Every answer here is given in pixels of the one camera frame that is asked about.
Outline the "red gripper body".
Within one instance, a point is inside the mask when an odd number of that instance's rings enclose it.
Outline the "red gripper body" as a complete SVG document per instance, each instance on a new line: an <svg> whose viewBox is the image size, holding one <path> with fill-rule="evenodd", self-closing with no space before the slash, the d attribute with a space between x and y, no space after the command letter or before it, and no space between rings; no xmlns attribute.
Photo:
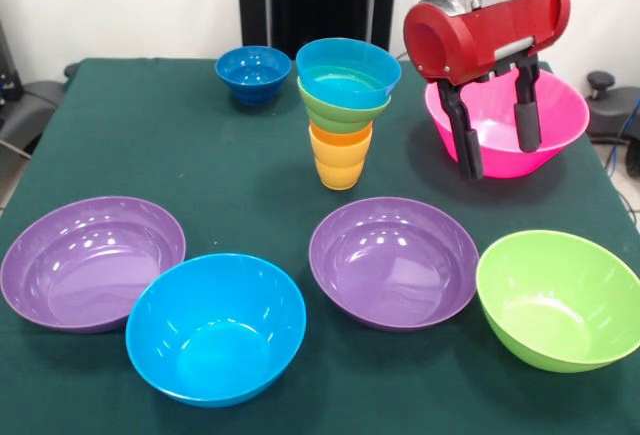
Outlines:
<svg viewBox="0 0 640 435"><path fill-rule="evenodd" d="M425 80L460 86L512 55L553 45L570 10L570 0L427 0L406 15L404 42Z"/></svg>

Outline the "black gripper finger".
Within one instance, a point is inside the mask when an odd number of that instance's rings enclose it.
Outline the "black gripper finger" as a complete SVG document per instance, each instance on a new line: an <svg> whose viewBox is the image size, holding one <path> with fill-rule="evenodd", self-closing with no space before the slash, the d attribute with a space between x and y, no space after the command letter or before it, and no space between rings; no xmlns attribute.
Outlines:
<svg viewBox="0 0 640 435"><path fill-rule="evenodd" d="M450 121L460 173L466 180L479 180L484 176L480 144L461 98L462 87L446 79L439 80L437 87L441 106Z"/></svg>
<svg viewBox="0 0 640 435"><path fill-rule="evenodd" d="M517 68L514 116L518 143L522 152L532 153L536 152L541 144L541 129L535 90L540 76L540 69L537 61L522 62Z"/></svg>

